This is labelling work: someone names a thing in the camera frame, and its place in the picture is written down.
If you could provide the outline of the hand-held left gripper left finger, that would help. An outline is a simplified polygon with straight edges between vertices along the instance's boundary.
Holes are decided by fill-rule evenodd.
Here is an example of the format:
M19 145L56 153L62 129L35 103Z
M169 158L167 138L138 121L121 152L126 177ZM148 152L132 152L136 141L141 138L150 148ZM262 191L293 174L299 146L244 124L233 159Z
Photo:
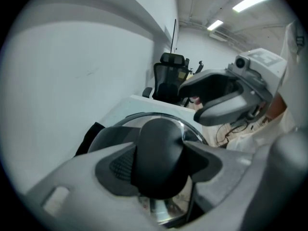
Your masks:
M29 209L53 231L155 231L156 221L109 168L134 148L129 142L66 161L28 191Z

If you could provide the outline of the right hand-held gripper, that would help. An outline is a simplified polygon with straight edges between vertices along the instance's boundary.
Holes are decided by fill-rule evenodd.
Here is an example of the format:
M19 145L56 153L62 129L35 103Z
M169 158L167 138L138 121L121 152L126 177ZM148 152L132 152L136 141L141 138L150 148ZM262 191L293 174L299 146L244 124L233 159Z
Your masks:
M179 97L199 98L193 119L203 126L258 120L270 107L286 70L286 60L259 48L242 52L227 69L205 70L179 87Z

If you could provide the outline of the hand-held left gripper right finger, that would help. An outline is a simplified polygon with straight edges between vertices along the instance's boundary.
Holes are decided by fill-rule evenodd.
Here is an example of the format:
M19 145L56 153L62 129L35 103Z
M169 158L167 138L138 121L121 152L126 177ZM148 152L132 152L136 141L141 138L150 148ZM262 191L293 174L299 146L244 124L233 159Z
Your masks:
M238 231L255 192L257 181L250 180L256 157L250 153L213 148L187 141L194 152L193 165L207 160L205 168L192 175L194 200L204 214L185 225L186 231Z

